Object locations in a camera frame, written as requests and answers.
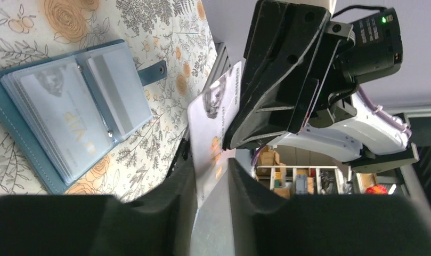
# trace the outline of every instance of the gray picture on card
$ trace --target gray picture on card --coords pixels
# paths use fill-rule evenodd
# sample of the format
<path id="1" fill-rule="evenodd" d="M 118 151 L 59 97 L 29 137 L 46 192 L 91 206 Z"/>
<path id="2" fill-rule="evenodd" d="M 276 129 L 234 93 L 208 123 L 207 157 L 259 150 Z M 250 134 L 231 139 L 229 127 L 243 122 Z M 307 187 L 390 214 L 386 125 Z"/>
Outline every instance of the gray picture on card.
<path id="1" fill-rule="evenodd" d="M 232 76 L 232 73 L 233 69 L 228 70 L 220 79 L 203 92 L 203 106 L 208 118 L 217 118 L 223 96 L 225 95 L 227 80 Z"/>
<path id="2" fill-rule="evenodd" d="M 41 86 L 46 91 L 56 97 L 61 97 L 64 85 L 65 66 L 53 67 L 35 73 L 35 78 L 38 79 Z"/>

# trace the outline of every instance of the card holder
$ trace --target card holder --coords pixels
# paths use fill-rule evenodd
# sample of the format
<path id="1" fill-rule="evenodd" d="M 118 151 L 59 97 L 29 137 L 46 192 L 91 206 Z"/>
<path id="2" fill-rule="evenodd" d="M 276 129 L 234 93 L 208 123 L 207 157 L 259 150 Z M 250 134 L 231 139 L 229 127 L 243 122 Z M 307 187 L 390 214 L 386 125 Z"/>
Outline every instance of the card holder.
<path id="1" fill-rule="evenodd" d="M 20 69 L 1 83 L 67 186 L 152 117 L 126 43 Z"/>

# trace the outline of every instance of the tablecloth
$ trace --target tablecloth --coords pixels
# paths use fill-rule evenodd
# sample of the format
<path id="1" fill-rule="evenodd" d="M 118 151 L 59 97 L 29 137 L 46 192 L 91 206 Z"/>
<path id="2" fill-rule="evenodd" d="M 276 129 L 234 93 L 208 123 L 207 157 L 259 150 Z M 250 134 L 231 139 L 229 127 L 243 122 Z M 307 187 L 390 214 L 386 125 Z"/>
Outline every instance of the tablecloth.
<path id="1" fill-rule="evenodd" d="M 0 69 L 124 39 L 137 69 L 166 60 L 145 87 L 153 119 L 68 189 L 133 200 L 160 184 L 216 51 L 200 0 L 0 0 Z M 0 123 L 0 195 L 45 194 Z"/>

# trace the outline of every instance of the screw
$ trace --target screw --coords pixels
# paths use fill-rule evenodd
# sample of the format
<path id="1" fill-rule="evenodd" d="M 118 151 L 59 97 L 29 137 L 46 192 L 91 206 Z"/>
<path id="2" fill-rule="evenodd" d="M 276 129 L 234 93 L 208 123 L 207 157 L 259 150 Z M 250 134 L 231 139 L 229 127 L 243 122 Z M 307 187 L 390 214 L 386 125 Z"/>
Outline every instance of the screw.
<path id="1" fill-rule="evenodd" d="M 339 31 L 341 31 L 341 25 L 336 24 L 331 30 L 333 30 L 334 33 L 338 33 Z"/>

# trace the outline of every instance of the gray floor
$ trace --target gray floor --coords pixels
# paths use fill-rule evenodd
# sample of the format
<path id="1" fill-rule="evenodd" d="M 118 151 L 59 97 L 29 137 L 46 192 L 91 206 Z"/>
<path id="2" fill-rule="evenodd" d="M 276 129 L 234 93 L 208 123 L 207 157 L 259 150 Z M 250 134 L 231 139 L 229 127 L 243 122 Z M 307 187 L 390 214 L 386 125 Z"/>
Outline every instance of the gray floor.
<path id="1" fill-rule="evenodd" d="M 237 150 L 235 157 L 243 168 L 251 169 L 248 150 Z M 199 210 L 192 233 L 191 256 L 235 255 L 227 184 L 226 172 Z"/>

